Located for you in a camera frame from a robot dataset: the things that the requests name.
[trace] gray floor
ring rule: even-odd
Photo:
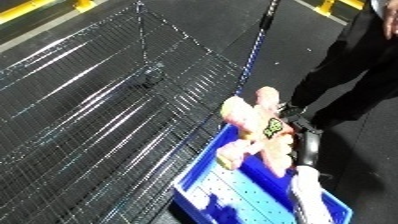
[[[267,5],[267,1],[262,0],[145,2],[203,45],[242,66],[254,41],[257,22]],[[85,15],[80,19],[98,17],[100,15]],[[244,96],[253,101],[254,90],[270,85],[281,92],[283,99],[288,99],[297,82],[320,61],[342,27],[343,24],[322,17],[296,1],[283,1]],[[11,63],[13,57],[28,55],[34,49],[35,46],[9,50],[1,55],[3,62],[0,64]],[[353,84],[328,92],[309,109],[308,115]],[[398,206],[395,185],[398,175],[394,172],[398,138],[393,122],[397,109],[397,100],[385,101],[361,120],[341,124],[324,135],[320,169],[335,177],[325,181],[324,186],[354,210],[353,223],[393,224],[398,219],[398,214],[394,213]],[[166,212],[158,223],[181,223],[178,218],[178,214],[174,217]]]

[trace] toy label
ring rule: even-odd
[[[271,118],[268,121],[268,126],[264,129],[263,133],[268,138],[271,139],[275,134],[282,131],[283,124],[280,120]]]

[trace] plush toy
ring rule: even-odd
[[[233,96],[221,108],[224,121],[239,129],[239,139],[217,149],[217,161],[227,169],[241,166],[248,155],[260,153],[264,164],[278,177],[292,165],[293,128],[277,116],[279,93],[272,87],[256,91],[255,106]]]

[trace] black pants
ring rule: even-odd
[[[313,123],[319,128],[357,120],[379,102],[398,95],[398,38],[387,40],[382,24],[368,1],[325,59],[296,87],[292,104],[304,107],[365,72],[351,91],[315,114]]]

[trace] metal wire grid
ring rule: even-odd
[[[149,222],[215,134],[240,68],[139,16],[144,36],[132,6],[0,72],[1,223]]]

